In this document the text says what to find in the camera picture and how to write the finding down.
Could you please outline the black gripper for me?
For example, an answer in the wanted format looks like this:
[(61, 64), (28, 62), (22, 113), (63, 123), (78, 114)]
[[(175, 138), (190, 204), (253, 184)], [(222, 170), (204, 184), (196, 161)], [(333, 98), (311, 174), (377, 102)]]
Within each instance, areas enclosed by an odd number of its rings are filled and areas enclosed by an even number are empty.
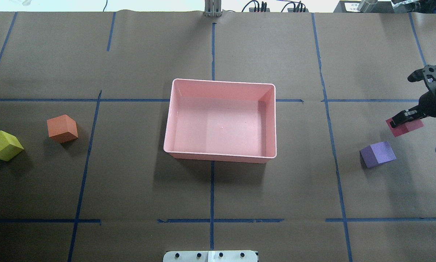
[(404, 110), (391, 118), (390, 126), (394, 129), (428, 116), (436, 118), (436, 81), (425, 81), (428, 91), (419, 98), (418, 106)]

